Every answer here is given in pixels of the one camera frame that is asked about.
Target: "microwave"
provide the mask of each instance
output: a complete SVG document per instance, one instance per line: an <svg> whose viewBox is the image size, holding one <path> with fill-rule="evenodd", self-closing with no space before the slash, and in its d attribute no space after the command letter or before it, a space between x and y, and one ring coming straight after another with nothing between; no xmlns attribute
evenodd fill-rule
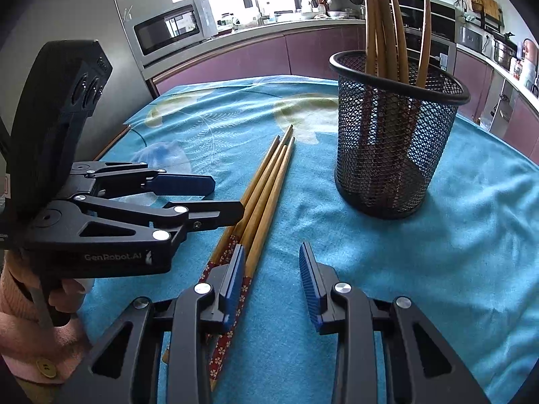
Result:
<svg viewBox="0 0 539 404"><path fill-rule="evenodd" d="M209 0L182 0L154 12L157 13L124 21L129 45L141 70L217 35Z"/></svg>

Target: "person's hand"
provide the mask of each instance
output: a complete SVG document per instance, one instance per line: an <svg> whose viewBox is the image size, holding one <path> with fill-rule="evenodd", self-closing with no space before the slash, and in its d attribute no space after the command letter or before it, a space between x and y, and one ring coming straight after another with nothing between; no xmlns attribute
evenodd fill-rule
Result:
<svg viewBox="0 0 539 404"><path fill-rule="evenodd" d="M39 278L30 270L24 256L17 251L8 250L4 253L4 261L5 269L9 269L13 278L27 287L39 288ZM63 313L75 313L83 304L84 287L74 279L62 279L61 282L61 289L50 292L49 305Z"/></svg>

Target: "blue tablecloth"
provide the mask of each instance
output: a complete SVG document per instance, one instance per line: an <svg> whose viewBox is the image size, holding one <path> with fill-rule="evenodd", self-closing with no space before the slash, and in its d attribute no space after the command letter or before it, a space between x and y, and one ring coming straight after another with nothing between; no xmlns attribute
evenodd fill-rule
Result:
<svg viewBox="0 0 539 404"><path fill-rule="evenodd" d="M539 168L457 117L422 208L371 218L335 188L337 104L336 82L296 76L176 87L131 117L134 131L104 158L211 174L214 199L239 199L274 136L294 124L295 153L215 403L330 403L336 337L310 323L297 263L309 240L318 261L368 296L412 298L493 404L506 404L539 356ZM190 234L168 274L96 281L80 310L91 341L133 298L159 301L195 283L220 235ZM161 381L160 402L164 394Z"/></svg>

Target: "wooden chopstick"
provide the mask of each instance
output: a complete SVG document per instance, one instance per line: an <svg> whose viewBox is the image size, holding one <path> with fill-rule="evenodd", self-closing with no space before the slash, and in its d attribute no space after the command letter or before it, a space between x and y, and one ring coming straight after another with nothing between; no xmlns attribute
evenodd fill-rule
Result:
<svg viewBox="0 0 539 404"><path fill-rule="evenodd" d="M374 16L374 25L376 31L376 59L378 63L377 75L378 77L386 77L387 63L385 60L385 37L384 37L384 25L380 17L380 3L379 0L371 0L372 13Z"/></svg>
<svg viewBox="0 0 539 404"><path fill-rule="evenodd" d="M290 145L286 149L285 159L281 164L277 179L275 180L275 183L271 189L271 194L269 196L266 208L262 214L262 218L260 219L260 225L258 226L257 233L254 237L251 250L249 251L249 255L247 255L247 261L245 262L245 276L249 278L254 276L254 272L256 271L258 262L260 261L262 248L266 242L266 237L270 230L273 214L275 214L275 208L277 207L277 202L279 201L279 196L281 194L282 184L285 181L288 164L290 162L290 157L292 156L294 140L295 139L292 138Z"/></svg>
<svg viewBox="0 0 539 404"><path fill-rule="evenodd" d="M378 2L380 4L382 24L384 25L387 77L391 80L398 80L397 40L395 39L395 30L393 27L393 19L391 18L389 0L378 0Z"/></svg>
<svg viewBox="0 0 539 404"><path fill-rule="evenodd" d="M275 213L277 203L279 200L279 195L282 189L282 184L285 181L286 171L290 162L290 157L292 156L294 140L295 140L294 138L290 140L290 144L288 148L286 149L285 157L282 160L282 164L280 165L277 178L271 189L271 194L269 196L267 206L264 209L264 212L262 214L260 225L258 226L252 247L249 251L249 254L247 255L247 262L245 263L245 277L243 278L243 283L242 283L242 295L240 296L240 302L238 305L238 310L236 312L234 325L230 332L222 336L219 336L217 343L215 344L215 347L214 347L214 352L211 356L211 360L210 360L211 390L214 390L217 384L217 377L223 368L227 351L230 349L230 343L234 335L235 327L237 325L239 316L242 313L243 307L247 299L247 295L249 294L249 288L251 286L251 282L253 280L257 264L260 261L262 248L266 241L267 234L270 230L273 215Z"/></svg>
<svg viewBox="0 0 539 404"><path fill-rule="evenodd" d="M262 219L263 213L266 210L266 206L268 204L270 196L273 193L273 186L276 183L278 173L280 172L282 168L282 163L283 163L283 159L285 159L285 154L288 153L289 151L290 151L290 146L282 147L280 149L277 162L275 163L275 166L273 167L273 171L271 172L264 186L262 194L260 194L260 198L258 199L257 206L254 209L253 213L251 214L251 217L249 218L249 223L247 224L245 231L243 232L240 243L245 248L246 255L249 253L255 234L258 232L258 225L260 223L260 220Z"/></svg>
<svg viewBox="0 0 539 404"><path fill-rule="evenodd" d="M277 146L279 144L279 135L277 135L273 142L271 143L271 146L269 147L268 151L266 152L262 162L260 163L260 166L258 167L257 171L255 172L253 179L251 179L251 182L247 186L247 189L243 193L242 198L240 199L240 202L243 206L247 205L247 202L249 201L249 198L251 197L251 194L253 193L255 187L257 186L260 177L266 170L266 166L270 162L274 152L277 149ZM228 226L223 234L221 235L221 238L219 239L214 251L211 254L210 257L210 263L217 264L219 262L220 257L223 254L223 251L225 250L226 246L228 245L228 241L230 240L230 236L234 232L234 226Z"/></svg>
<svg viewBox="0 0 539 404"><path fill-rule="evenodd" d="M419 55L419 69L417 70L416 86L424 88L429 72L429 59L431 56L431 0L425 0L423 14L423 35L421 39L421 54Z"/></svg>
<svg viewBox="0 0 539 404"><path fill-rule="evenodd" d="M397 49L399 60L399 81L402 83L410 83L408 71L408 50L406 49L406 35L404 34L403 16L399 0L391 0L393 6L393 20L395 30L397 31Z"/></svg>
<svg viewBox="0 0 539 404"><path fill-rule="evenodd" d="M373 0L366 0L367 5L367 34L365 52L367 55L367 62L365 65L365 72L371 76L375 75L376 65L376 19L374 14L374 2Z"/></svg>
<svg viewBox="0 0 539 404"><path fill-rule="evenodd" d="M257 185L254 187L254 190L253 190L251 198L249 199L249 202L247 202L247 205L244 205L245 210L244 210L243 218L234 227L232 231L232 235L235 235L239 238L243 236L243 232L245 231L245 228L247 227L247 223L249 222L251 218L251 214L253 213L255 207L257 206L258 199L260 198L260 195L262 194L262 190L265 187L266 181L270 177L273 167L277 161L277 157L279 156L279 151L288 142L290 136L292 136L292 130L293 130L292 125L290 125L288 129L286 130L281 142L277 146L277 149L274 152L273 156L271 157L271 160L266 166L263 174L261 175L260 180L258 181Z"/></svg>

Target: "chopstick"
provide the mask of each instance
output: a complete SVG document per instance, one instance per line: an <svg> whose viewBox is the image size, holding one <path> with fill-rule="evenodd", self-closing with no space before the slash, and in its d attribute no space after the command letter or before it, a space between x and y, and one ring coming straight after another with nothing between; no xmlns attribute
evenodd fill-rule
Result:
<svg viewBox="0 0 539 404"><path fill-rule="evenodd" d="M260 194L262 194L262 190L264 189L266 181L268 180L268 177L270 177L271 171L273 170L273 166L275 165L275 162L277 161L277 156L279 155L279 151L285 146L285 144L287 144L288 140L290 139L290 136L292 136L292 129L293 129L292 125L290 125L288 129L286 130L271 160L266 166L266 169L264 170L262 176L260 177L260 181L258 182L257 186L254 187L252 199L250 199L247 205L245 205L243 218L235 226L232 233L233 235L238 236L240 238L242 237L243 232L245 231L245 228L247 227L247 223L249 222L251 215L255 209L255 206L257 205L258 199L260 198Z"/></svg>
<svg viewBox="0 0 539 404"><path fill-rule="evenodd" d="M382 24L384 26L387 77L391 80L398 80L397 40L395 39L395 30L393 28L393 19L391 19L389 0L378 0L378 2L380 4L380 13L382 16Z"/></svg>
<svg viewBox="0 0 539 404"><path fill-rule="evenodd" d="M260 193L258 193L257 195L257 189L260 188L260 184L262 184L263 187L263 185L266 183L269 173L273 170L275 160L277 160L276 155L282 150L284 143L289 139L291 134L292 125L288 127L285 132L285 135L281 140L278 135L273 139L271 146L264 155L260 166L258 167L253 178L251 179L251 182L247 186L247 189L245 190L242 198L240 199L240 202L242 203L242 205L244 205L244 207L247 206L252 200L254 200L255 203L256 201L258 201ZM239 241L239 237L233 236L234 228L235 226L228 226L224 230L198 282L205 282L208 279L208 275L210 274L211 269L213 269L215 266L219 266L219 264L228 264L230 262L230 258L233 255L234 248ZM165 352L163 353L162 360L164 363L168 363L169 348L170 345L167 346Z"/></svg>
<svg viewBox="0 0 539 404"><path fill-rule="evenodd" d="M290 140L290 144L286 149L284 159L282 160L281 165L279 166L277 177L273 187L271 188L271 193L267 201L267 205L262 213L260 219L260 224L257 227L256 234L254 236L252 245L250 247L249 253L247 255L247 261L245 263L245 276L242 282L242 293L240 296L240 301L238 304L238 310L236 311L236 317L232 329L224 335L219 336L217 343L215 344L214 352L210 360L210 384L211 389L214 390L217 384L217 377L221 370L223 369L224 360L226 358L227 351L230 349L230 343L234 335L234 330L237 325L239 316L242 313L243 307L246 302L247 295L249 293L249 287L251 286L254 273L256 271L257 265L260 261L260 256L262 253L262 248L266 241L266 237L270 230L271 222L273 220L273 215L275 213L277 203L279 201L279 195L282 189L282 184L285 181L286 172L290 162L290 157L292 156L292 150L294 146L295 139Z"/></svg>
<svg viewBox="0 0 539 404"><path fill-rule="evenodd" d="M395 30L397 32L397 49L399 60L399 81L409 84L410 78L408 73L408 50L406 49L406 35L404 34L403 16L399 0L391 0L393 6L393 20L395 22Z"/></svg>
<svg viewBox="0 0 539 404"><path fill-rule="evenodd" d="M367 63L365 72L373 76L375 74L376 65L376 19L374 16L374 1L366 0L367 5L367 34L365 51L367 54Z"/></svg>
<svg viewBox="0 0 539 404"><path fill-rule="evenodd" d="M385 60L385 39L384 39L384 25L380 17L380 3L379 0L371 0L371 8L374 13L375 30L376 30L376 58L377 58L377 75L378 77L386 77L387 63Z"/></svg>
<svg viewBox="0 0 539 404"><path fill-rule="evenodd" d="M266 152L264 158L262 159L262 162L260 163L260 166L258 167L257 171L255 172L253 179L251 179L251 182L245 189L245 192L243 193L243 196L240 199L240 202L242 203L243 206L246 206L247 202L249 202L249 198L251 197L251 194L253 193L255 187L257 186L260 180L260 177L266 170L266 166L269 164L274 152L277 149L278 144L279 144L279 135L277 135L273 139L273 142L271 143L271 146L269 146L269 149ZM211 254L209 263L217 264L219 262L219 259L221 255L223 254L223 251L225 250L226 246L228 245L228 241L230 240L230 236L232 235L233 231L234 231L234 226L227 226L227 228L224 230L223 234L221 235L221 238L219 239L219 242L217 243L214 251Z"/></svg>
<svg viewBox="0 0 539 404"><path fill-rule="evenodd" d="M421 54L419 55L419 69L417 70L416 86L424 88L429 72L429 59L431 55L431 0L425 0L423 14L423 35L421 39Z"/></svg>

